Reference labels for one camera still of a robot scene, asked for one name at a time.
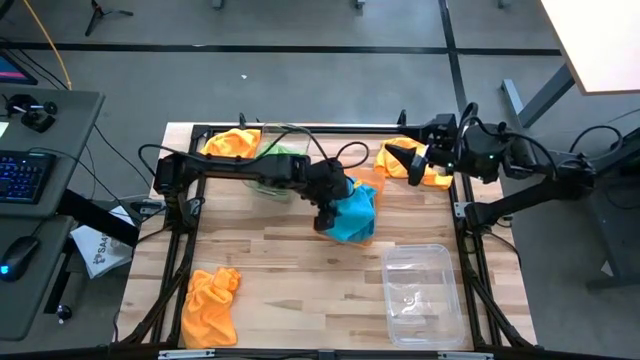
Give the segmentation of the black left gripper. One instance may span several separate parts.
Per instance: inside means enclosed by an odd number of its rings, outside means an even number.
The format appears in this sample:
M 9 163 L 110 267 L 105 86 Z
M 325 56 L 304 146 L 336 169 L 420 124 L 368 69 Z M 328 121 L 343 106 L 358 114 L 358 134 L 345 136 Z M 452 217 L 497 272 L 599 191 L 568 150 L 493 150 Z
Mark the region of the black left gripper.
M 304 198 L 318 205 L 313 223 L 316 232 L 325 232 L 334 227 L 339 212 L 331 202 L 345 199 L 350 194 L 350 180 L 337 159 L 322 160 L 307 167 Z

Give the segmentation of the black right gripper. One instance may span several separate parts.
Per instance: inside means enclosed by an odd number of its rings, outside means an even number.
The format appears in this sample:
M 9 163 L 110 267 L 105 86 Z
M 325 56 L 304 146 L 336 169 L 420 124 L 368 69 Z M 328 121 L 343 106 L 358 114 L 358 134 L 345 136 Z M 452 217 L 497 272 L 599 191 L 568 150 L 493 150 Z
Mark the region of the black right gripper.
M 402 125 L 398 132 L 427 148 L 419 150 L 387 144 L 385 149 L 404 167 L 408 184 L 419 185 L 427 165 L 438 167 L 444 173 L 453 173 L 456 167 L 454 148 L 457 143 L 458 126 L 454 114 L 438 114 L 425 125 Z

